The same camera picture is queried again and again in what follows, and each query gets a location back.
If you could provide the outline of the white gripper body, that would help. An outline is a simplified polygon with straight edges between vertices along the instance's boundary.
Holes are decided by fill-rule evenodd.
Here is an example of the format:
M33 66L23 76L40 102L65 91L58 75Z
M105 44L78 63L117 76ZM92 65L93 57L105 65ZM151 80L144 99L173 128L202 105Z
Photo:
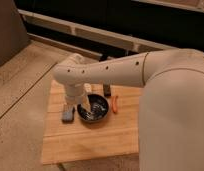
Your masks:
M80 104L87 111L91 110L88 93L85 91L84 84L65 86L66 105L77 106Z

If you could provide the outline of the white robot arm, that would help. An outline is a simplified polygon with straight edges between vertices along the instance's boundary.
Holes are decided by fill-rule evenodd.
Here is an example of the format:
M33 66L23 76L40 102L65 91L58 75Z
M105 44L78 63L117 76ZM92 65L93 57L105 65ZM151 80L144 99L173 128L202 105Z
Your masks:
M54 78L75 103L85 83L141 87L140 171L204 171L204 52L169 49L92 64L75 53L56 65Z

